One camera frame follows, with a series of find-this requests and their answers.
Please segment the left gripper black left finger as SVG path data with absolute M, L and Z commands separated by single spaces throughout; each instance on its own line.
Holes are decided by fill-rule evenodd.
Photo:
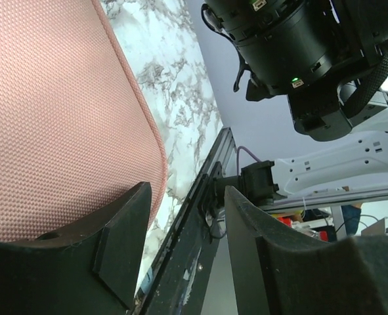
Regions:
M 125 314 L 133 307 L 152 189 L 34 240 L 0 242 L 0 314 Z

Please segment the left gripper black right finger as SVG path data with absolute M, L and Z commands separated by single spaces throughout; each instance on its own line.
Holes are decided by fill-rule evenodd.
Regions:
M 388 236 L 329 243 L 225 190 L 239 314 L 388 314 Z

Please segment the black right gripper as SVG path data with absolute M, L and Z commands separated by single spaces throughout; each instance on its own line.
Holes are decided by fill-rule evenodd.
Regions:
M 348 135 L 388 77 L 388 50 L 357 1 L 205 1 L 204 24 L 249 72 L 246 99 L 288 98 L 295 130 L 319 142 Z

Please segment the pink medicine kit case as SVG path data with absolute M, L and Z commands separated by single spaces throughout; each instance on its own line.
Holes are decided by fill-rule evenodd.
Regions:
M 152 187 L 158 128 L 98 1 L 0 1 L 0 242 L 34 239 Z

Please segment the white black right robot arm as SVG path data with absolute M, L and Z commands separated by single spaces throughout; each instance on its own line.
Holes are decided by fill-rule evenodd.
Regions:
M 248 101 L 288 98 L 294 129 L 319 142 L 373 132 L 307 156 L 259 161 L 211 182 L 256 206 L 336 180 L 388 173 L 388 1 L 206 1 L 204 24 L 249 72 Z

